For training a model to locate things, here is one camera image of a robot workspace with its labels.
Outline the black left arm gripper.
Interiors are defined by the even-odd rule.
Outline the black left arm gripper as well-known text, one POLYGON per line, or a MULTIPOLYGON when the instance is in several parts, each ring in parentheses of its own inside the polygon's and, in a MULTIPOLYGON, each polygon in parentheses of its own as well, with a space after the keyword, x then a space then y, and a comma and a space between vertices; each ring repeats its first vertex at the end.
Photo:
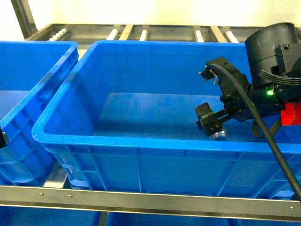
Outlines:
POLYGON ((0 148, 6 147, 8 144, 8 135, 6 132, 2 131, 2 128, 0 128, 0 148))

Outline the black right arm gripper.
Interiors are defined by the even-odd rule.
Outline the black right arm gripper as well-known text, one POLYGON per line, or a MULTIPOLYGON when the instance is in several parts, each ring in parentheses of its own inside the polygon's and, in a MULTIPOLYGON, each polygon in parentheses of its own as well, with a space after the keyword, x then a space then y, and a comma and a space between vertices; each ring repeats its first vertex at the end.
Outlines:
MULTIPOLYGON (((300 85, 268 83, 254 88, 252 84, 244 82, 242 87, 262 118, 279 115, 280 111, 285 109, 286 103, 299 103, 301 101, 300 85)), ((195 107, 198 118, 197 126, 207 136, 221 131, 223 123, 230 119, 244 122, 254 118, 231 81, 222 81, 221 91, 221 101, 224 103, 223 110, 215 113, 210 108, 209 103, 195 107)))

